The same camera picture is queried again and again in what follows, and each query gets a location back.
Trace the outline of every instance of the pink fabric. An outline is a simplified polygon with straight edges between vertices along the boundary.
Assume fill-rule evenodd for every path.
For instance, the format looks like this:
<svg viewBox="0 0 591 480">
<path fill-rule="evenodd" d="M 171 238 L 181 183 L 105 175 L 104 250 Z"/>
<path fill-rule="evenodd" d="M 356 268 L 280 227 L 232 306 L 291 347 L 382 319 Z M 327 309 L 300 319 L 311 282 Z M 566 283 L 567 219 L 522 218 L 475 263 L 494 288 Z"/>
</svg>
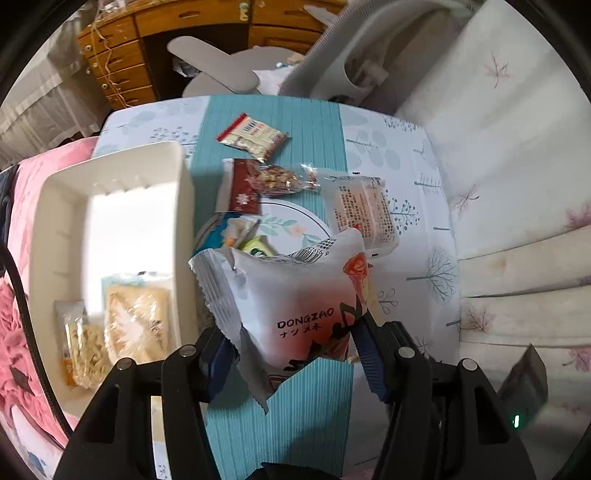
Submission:
<svg viewBox="0 0 591 480">
<path fill-rule="evenodd" d="M 8 249 L 17 264 L 27 294 L 33 221 L 43 182 L 58 170 L 88 160 L 97 139 L 84 138 L 21 162 L 14 187 Z M 15 383 L 10 367 L 25 374 L 33 394 Z M 0 279 L 0 408 L 11 423 L 13 405 L 26 411 L 43 430 L 63 446 L 66 445 L 66 435 L 51 412 L 33 366 L 17 302 L 6 275 Z"/>
</svg>

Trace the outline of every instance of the plastic wrapped bread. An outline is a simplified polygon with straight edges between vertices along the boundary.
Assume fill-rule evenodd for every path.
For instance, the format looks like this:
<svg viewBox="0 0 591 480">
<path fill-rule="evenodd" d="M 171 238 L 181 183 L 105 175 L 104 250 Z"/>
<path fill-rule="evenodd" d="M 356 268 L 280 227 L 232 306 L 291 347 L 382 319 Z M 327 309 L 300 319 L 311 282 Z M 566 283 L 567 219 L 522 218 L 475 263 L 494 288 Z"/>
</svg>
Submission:
<svg viewBox="0 0 591 480">
<path fill-rule="evenodd" d="M 165 288 L 107 288 L 105 346 L 113 364 L 125 357 L 138 364 L 166 358 L 169 301 L 170 293 Z"/>
</svg>

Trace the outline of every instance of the white storage box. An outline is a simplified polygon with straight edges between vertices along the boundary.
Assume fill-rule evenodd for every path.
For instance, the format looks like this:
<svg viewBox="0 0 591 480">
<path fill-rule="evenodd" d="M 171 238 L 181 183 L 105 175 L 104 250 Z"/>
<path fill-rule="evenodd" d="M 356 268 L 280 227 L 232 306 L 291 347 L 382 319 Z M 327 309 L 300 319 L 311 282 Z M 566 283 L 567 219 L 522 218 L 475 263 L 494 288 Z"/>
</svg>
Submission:
<svg viewBox="0 0 591 480">
<path fill-rule="evenodd" d="M 66 385 L 55 300 L 84 300 L 103 322 L 101 278 L 174 274 L 172 348 L 197 339 L 193 251 L 194 193 L 176 142 L 93 158 L 51 175 L 35 213 L 30 310 L 43 367 L 62 409 L 80 417 L 94 392 Z"/>
</svg>

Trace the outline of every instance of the snack bag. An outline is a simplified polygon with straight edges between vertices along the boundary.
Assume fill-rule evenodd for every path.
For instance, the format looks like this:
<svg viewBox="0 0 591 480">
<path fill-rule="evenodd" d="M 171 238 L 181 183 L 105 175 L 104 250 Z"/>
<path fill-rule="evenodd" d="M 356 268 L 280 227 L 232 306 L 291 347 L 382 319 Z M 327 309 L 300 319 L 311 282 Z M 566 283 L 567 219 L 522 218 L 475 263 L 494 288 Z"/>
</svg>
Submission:
<svg viewBox="0 0 591 480">
<path fill-rule="evenodd" d="M 105 344 L 113 364 L 125 357 L 138 364 L 167 357 L 169 296 L 165 288 L 107 288 Z"/>
<path fill-rule="evenodd" d="M 250 181 L 248 164 L 254 160 L 225 158 L 222 184 L 217 190 L 216 213 L 259 213 L 261 194 Z"/>
<path fill-rule="evenodd" d="M 367 310 L 368 264 L 356 229 L 291 255 L 219 248 L 189 264 L 265 412 L 282 382 L 336 345 L 342 349 L 339 341 Z"/>
<path fill-rule="evenodd" d="M 318 187 L 316 169 L 308 165 L 302 164 L 294 170 L 289 170 L 279 165 L 264 165 L 251 161 L 247 168 L 248 182 L 253 189 L 266 197 L 316 190 Z"/>
<path fill-rule="evenodd" d="M 266 163 L 286 138 L 285 133 L 242 113 L 217 136 L 217 141 L 249 152 L 259 162 Z"/>
<path fill-rule="evenodd" d="M 350 227 L 358 229 L 370 260 L 388 255 L 396 248 L 398 234 L 390 217 L 382 179 L 318 170 L 317 182 L 333 232 Z"/>
<path fill-rule="evenodd" d="M 89 323 L 83 301 L 55 301 L 64 332 L 62 364 L 66 383 L 96 389 L 111 370 L 99 325 Z"/>
</svg>

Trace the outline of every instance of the leaf pattern fabric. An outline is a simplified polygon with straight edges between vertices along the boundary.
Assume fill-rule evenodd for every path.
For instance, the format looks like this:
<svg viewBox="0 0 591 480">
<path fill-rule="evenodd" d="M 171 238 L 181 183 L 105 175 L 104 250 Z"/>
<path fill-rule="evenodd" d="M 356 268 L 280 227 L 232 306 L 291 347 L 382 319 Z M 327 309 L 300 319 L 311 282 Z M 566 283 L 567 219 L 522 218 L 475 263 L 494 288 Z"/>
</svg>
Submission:
<svg viewBox="0 0 591 480">
<path fill-rule="evenodd" d="M 551 478 L 591 420 L 589 100 L 520 13 L 488 0 L 397 116 L 425 129 L 440 162 L 460 356 L 497 387 L 530 343 L 546 365 L 549 404 L 523 438 Z"/>
</svg>

